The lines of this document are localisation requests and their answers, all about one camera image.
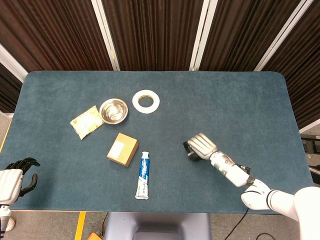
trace small brown box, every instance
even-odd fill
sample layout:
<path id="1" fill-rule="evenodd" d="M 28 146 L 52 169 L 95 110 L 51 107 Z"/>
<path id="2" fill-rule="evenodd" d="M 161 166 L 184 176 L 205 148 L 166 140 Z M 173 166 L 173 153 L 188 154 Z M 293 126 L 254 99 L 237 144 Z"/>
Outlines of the small brown box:
<path id="1" fill-rule="evenodd" d="M 119 133 L 106 157 L 118 164 L 128 167 L 131 159 L 135 155 L 138 145 L 137 139 Z"/>

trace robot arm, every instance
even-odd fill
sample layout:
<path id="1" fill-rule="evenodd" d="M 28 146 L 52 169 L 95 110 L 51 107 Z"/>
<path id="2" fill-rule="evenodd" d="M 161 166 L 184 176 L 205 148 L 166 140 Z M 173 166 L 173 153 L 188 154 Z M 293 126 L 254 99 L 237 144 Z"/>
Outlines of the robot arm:
<path id="1" fill-rule="evenodd" d="M 35 189 L 37 185 L 38 176 L 33 174 L 30 185 L 23 189 L 21 188 L 24 175 L 31 166 L 38 167 L 40 164 L 34 158 L 27 157 L 9 164 L 5 170 L 0 171 L 0 238 L 3 237 L 11 216 L 9 207 L 19 197 L 23 197 Z"/>
<path id="2" fill-rule="evenodd" d="M 262 181 L 244 172 L 225 153 L 218 151 L 217 146 L 203 133 L 192 137 L 187 145 L 192 149 L 189 156 L 196 154 L 201 159 L 210 160 L 211 165 L 236 187 L 249 186 L 241 194 L 241 200 L 248 208 L 252 210 L 271 209 L 299 221 L 301 240 L 318 239 L 316 225 L 320 215 L 319 187 L 302 188 L 295 195 L 275 189 L 270 190 Z"/>

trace white tape roll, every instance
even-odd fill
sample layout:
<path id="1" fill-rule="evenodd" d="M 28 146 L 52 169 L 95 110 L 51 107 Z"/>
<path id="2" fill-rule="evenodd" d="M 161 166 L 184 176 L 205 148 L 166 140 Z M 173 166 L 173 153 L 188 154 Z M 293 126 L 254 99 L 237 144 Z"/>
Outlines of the white tape roll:
<path id="1" fill-rule="evenodd" d="M 153 100 L 153 104 L 151 106 L 148 107 L 143 107 L 139 104 L 139 100 L 142 99 L 143 97 L 149 97 L 152 98 Z M 135 109 L 137 109 L 140 113 L 143 114 L 151 114 L 153 113 L 155 110 L 157 110 L 157 108 L 159 107 L 160 104 L 160 99 L 158 97 L 158 95 L 151 90 L 141 90 L 138 91 L 132 98 L 132 103 L 133 106 L 135 107 Z"/>

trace metal bowl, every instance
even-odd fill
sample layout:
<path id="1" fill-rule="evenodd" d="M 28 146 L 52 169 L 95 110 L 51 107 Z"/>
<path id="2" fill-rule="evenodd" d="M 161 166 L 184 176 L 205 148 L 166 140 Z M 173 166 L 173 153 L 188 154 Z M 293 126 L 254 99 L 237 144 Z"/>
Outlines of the metal bowl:
<path id="1" fill-rule="evenodd" d="M 99 112 L 105 123 L 118 124 L 128 115 L 128 106 L 121 99 L 111 98 L 102 103 Z"/>

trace blue toothpaste tube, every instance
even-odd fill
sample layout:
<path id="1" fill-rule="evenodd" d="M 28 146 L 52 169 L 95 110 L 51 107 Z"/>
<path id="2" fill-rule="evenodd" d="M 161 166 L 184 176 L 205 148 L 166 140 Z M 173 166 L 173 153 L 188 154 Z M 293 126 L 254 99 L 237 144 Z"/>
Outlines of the blue toothpaste tube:
<path id="1" fill-rule="evenodd" d="M 148 182 L 149 182 L 149 152 L 143 151 L 140 160 L 138 188 L 136 190 L 136 199 L 148 199 Z"/>

